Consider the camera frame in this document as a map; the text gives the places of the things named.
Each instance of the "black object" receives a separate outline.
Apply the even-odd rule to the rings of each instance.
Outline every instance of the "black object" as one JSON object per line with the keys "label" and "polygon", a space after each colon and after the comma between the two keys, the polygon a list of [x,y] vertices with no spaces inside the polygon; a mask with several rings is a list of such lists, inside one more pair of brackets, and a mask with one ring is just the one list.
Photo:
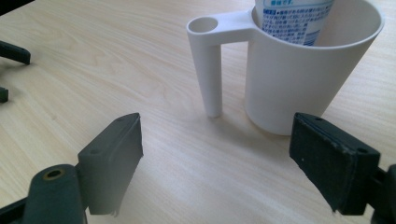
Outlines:
{"label": "black object", "polygon": [[0,87],[0,103],[5,103],[8,101],[8,90]]}
{"label": "black object", "polygon": [[333,211],[362,215],[366,204],[372,223],[395,223],[396,165],[378,168],[380,153],[330,122],[296,113],[290,156],[315,184]]}
{"label": "black object", "polygon": [[[35,0],[0,0],[0,16],[18,7],[22,7]],[[18,46],[8,44],[0,40],[0,57],[10,60],[30,64],[30,52]],[[0,87],[0,103],[8,101],[8,90]]]}
{"label": "black object", "polygon": [[93,215],[117,214],[143,156],[139,114],[114,120],[78,153],[76,166],[39,172],[25,199],[0,209],[1,224],[85,224]]}
{"label": "black object", "polygon": [[18,46],[0,40],[0,57],[8,58],[19,63],[30,63],[30,52]]}
{"label": "black object", "polygon": [[0,0],[0,16],[33,1],[34,0]]}

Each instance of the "wooden table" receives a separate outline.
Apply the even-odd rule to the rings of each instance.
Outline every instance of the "wooden table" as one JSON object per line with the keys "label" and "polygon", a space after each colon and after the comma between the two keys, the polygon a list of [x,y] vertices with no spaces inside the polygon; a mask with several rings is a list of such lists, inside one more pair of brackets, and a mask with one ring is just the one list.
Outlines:
{"label": "wooden table", "polygon": [[[373,0],[386,26],[323,118],[396,162],[396,2]],[[31,178],[77,154],[113,119],[141,114],[145,157],[120,215],[90,223],[369,223],[333,214],[289,157],[290,138],[244,108],[247,43],[223,46],[224,114],[205,115],[185,26],[253,1],[35,2],[0,18],[0,39],[32,64],[0,59],[0,207]]]}

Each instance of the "light wood grain surface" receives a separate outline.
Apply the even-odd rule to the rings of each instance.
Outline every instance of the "light wood grain surface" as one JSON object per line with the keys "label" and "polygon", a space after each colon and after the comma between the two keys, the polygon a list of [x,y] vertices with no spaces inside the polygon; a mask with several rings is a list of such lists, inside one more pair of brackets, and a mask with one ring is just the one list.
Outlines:
{"label": "light wood grain surface", "polygon": [[[396,1],[372,0],[383,32],[323,118],[396,163]],[[254,1],[36,0],[0,17],[0,39],[32,53],[0,59],[0,207],[77,154],[113,119],[141,114],[145,157],[118,217],[89,223],[369,223],[333,214],[289,158],[289,141],[247,118],[247,43],[223,46],[224,114],[205,115],[185,26]]]}

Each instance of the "cup handle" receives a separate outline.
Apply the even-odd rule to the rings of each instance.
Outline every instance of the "cup handle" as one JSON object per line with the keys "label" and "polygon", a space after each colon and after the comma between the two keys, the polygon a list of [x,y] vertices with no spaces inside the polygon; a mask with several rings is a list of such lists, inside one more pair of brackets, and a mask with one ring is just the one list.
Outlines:
{"label": "cup handle", "polygon": [[187,24],[192,58],[198,76],[206,114],[222,112],[221,44],[248,41],[255,25],[252,10],[196,18]]}

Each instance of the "white plastic cup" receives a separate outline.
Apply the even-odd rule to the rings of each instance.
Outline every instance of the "white plastic cup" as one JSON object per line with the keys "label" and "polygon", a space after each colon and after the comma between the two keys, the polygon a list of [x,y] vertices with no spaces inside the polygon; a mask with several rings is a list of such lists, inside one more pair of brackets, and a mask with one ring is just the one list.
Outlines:
{"label": "white plastic cup", "polygon": [[321,116],[384,26],[362,0],[336,1],[314,47],[291,44],[258,27],[255,8],[190,21],[205,111],[222,112],[220,46],[248,41],[245,109],[260,128],[290,135],[294,113]]}

